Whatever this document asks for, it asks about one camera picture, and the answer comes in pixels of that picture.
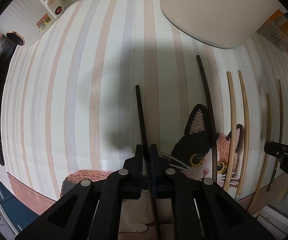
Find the black chopstick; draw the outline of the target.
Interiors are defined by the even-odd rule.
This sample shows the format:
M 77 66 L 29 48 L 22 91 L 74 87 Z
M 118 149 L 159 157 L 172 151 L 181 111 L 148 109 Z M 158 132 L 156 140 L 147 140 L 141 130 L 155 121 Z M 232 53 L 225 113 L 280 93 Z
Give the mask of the black chopstick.
M 156 227 L 157 239 L 162 239 L 160 221 L 159 221 L 159 217 L 158 217 L 157 204 L 156 204 L 156 198 L 155 198 L 155 193 L 154 193 L 154 172 L 153 172 L 154 170 L 153 170 L 152 164 L 151 164 L 151 155 L 149 152 L 147 133 L 145 130 L 145 122 L 144 122 L 144 113 L 143 113 L 140 85 L 136 85 L 135 90 L 136 90 L 137 110 L 138 110 L 138 115 L 139 115 L 141 141 L 142 141 L 142 147 L 143 147 L 143 157 L 144 157 L 144 162 L 145 162 L 145 170 L 146 170 L 146 174 L 147 174 L 151 209 L 152 209 L 152 214 L 153 214 L 154 223 L 155 223 L 155 227 Z

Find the thin dark bamboo chopstick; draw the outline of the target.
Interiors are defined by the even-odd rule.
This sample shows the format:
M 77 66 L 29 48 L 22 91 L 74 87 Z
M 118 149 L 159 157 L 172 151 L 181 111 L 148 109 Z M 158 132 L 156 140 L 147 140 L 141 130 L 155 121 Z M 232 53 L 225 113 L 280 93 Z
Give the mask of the thin dark bamboo chopstick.
M 284 129 L 284 98 L 283 98 L 283 92 L 282 92 L 282 85 L 281 80 L 278 80 L 278 92 L 279 92 L 279 143 L 282 143 L 283 139 L 283 129 Z M 276 171 L 278 168 L 278 162 L 279 162 L 279 155 L 275 158 L 274 168 L 271 176 L 271 180 L 269 181 L 267 192 L 271 191 L 273 181 L 275 179 Z

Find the cat shaped knitted coaster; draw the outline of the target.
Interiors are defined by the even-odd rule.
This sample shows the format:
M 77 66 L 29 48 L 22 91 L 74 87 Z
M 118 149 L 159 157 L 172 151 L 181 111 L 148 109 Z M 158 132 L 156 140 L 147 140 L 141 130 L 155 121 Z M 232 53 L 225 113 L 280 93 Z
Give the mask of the cat shaped knitted coaster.
M 212 175 L 212 138 L 210 117 L 207 108 L 197 104 L 191 111 L 183 137 L 176 143 L 171 154 L 162 156 L 170 161 L 175 171 L 184 173 L 188 178 L 201 180 Z M 217 183 L 223 186 L 228 167 L 230 134 L 215 135 L 217 158 L 215 171 L 218 174 Z M 60 195 L 64 196 L 83 179 L 93 182 L 104 180 L 110 171 L 78 170 L 68 175 L 61 187 Z M 122 204 L 120 233 L 143 233 L 153 224 L 149 192 L 143 190 L 138 200 L 125 200 Z

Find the light wooden chopstick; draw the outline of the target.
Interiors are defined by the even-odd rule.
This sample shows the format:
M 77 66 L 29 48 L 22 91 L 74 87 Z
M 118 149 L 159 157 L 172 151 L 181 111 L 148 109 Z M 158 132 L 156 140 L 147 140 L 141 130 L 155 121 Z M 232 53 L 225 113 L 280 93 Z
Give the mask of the light wooden chopstick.
M 228 158 L 228 166 L 226 172 L 226 178 L 224 181 L 224 190 L 228 192 L 229 185 L 231 183 L 233 167 L 234 167 L 234 156 L 235 156 L 235 147 L 237 140 L 237 110 L 235 103 L 235 92 L 234 85 L 231 72 L 226 72 L 228 88 L 229 88 L 229 101 L 231 108 L 231 141 L 229 145 L 229 158 Z
M 250 126 L 249 126 L 249 108 L 248 108 L 248 100 L 246 87 L 244 85 L 244 80 L 242 76 L 242 72 L 238 70 L 240 87 L 242 92 L 242 103 L 243 103 L 243 116 L 244 116 L 244 133 L 243 133 L 243 157 L 242 157 L 242 165 L 241 165 L 241 173 L 240 180 L 237 188 L 237 192 L 235 195 L 235 200 L 238 202 L 241 196 L 241 191 L 243 189 L 244 180 L 246 177 L 246 170 L 248 164 L 248 154 L 249 154 L 249 135 L 250 135 Z

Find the dark brown chopstick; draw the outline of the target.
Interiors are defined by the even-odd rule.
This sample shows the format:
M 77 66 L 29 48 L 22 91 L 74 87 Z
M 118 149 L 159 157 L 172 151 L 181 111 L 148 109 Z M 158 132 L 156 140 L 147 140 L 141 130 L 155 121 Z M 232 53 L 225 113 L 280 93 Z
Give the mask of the dark brown chopstick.
M 217 133 L 215 128 L 215 119 L 214 119 L 214 112 L 211 100 L 211 94 L 209 91 L 207 77 L 205 74 L 205 70 L 203 68 L 202 60 L 200 55 L 196 56 L 197 64 L 200 70 L 203 88 L 205 90 L 206 102 L 207 102 L 207 109 L 209 113 L 209 123 L 211 129 L 211 139 L 212 139 L 212 179 L 217 182 L 218 179 L 218 172 L 217 172 L 217 164 L 218 164 L 218 155 L 217 155 Z

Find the striped table mat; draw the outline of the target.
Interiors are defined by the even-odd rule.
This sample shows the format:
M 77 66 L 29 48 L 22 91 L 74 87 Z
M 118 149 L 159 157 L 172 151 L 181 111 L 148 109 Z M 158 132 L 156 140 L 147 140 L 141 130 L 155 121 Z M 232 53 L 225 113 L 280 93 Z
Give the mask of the striped table mat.
M 12 57 L 1 136 L 6 170 L 57 200 L 64 178 L 82 169 L 114 171 L 140 143 L 135 86 L 140 85 L 147 138 L 169 153 L 188 115 L 206 103 L 196 56 L 212 97 L 215 127 L 227 134 L 231 72 L 237 121 L 243 123 L 238 70 L 246 87 L 249 156 L 241 196 L 254 192 L 263 162 L 268 93 L 273 141 L 279 140 L 279 92 L 288 144 L 288 56 L 260 35 L 231 50 L 211 47 L 174 27 L 160 0 L 64 0 L 64 14 L 32 46 Z

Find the blue cabinet front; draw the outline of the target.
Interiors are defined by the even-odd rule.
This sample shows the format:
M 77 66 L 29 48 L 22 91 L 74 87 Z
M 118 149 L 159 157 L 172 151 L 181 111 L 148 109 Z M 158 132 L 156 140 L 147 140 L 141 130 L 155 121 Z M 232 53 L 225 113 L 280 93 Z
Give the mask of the blue cabinet front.
M 39 215 L 17 199 L 0 181 L 0 204 L 10 222 L 18 232 L 21 232 Z

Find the orange labelled sauce bottle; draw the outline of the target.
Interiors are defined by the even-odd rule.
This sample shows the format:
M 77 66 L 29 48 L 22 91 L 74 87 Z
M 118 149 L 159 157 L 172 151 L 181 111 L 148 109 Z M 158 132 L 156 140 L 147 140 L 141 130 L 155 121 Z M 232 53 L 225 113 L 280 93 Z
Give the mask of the orange labelled sauce bottle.
M 288 51 L 288 12 L 277 10 L 257 33 L 271 42 L 280 51 Z

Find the cream utensil holder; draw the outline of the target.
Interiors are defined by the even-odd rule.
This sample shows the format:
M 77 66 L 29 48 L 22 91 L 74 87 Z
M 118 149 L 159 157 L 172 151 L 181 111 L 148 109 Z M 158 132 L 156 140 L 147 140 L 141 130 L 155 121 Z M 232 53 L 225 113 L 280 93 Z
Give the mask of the cream utensil holder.
M 281 7 L 278 0 L 160 0 L 160 5 L 181 31 L 222 49 L 242 45 Z

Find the pink white electric kettle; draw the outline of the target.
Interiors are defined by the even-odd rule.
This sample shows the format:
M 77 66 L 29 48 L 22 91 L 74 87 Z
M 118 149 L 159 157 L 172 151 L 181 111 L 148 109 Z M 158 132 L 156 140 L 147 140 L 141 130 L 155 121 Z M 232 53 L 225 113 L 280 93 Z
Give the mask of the pink white electric kettle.
M 64 11 L 63 0 L 13 0 L 0 15 L 0 32 L 19 46 L 31 46 Z

